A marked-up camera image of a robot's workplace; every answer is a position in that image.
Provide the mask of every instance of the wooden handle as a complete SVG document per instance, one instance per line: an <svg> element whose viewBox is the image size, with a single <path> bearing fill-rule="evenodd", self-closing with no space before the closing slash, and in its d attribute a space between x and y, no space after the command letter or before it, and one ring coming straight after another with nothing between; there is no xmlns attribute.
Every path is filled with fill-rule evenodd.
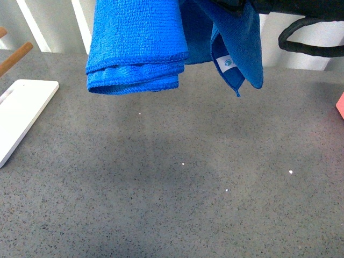
<svg viewBox="0 0 344 258"><path fill-rule="evenodd" d="M12 66L14 66L24 55L26 55L33 45L30 42L23 44L9 58L0 64L0 77L3 76Z"/></svg>
<svg viewBox="0 0 344 258"><path fill-rule="evenodd" d="M4 27L0 27L0 38L7 34L7 30Z"/></svg>

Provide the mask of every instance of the speckled countertop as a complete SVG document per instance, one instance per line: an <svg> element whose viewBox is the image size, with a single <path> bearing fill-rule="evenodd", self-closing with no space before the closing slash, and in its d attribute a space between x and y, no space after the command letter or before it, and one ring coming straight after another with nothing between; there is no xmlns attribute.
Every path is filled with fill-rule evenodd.
<svg viewBox="0 0 344 258"><path fill-rule="evenodd" d="M237 98L206 63L114 97L86 60L30 52L0 79L60 83L0 169L0 257L344 257L343 74L268 68Z"/></svg>

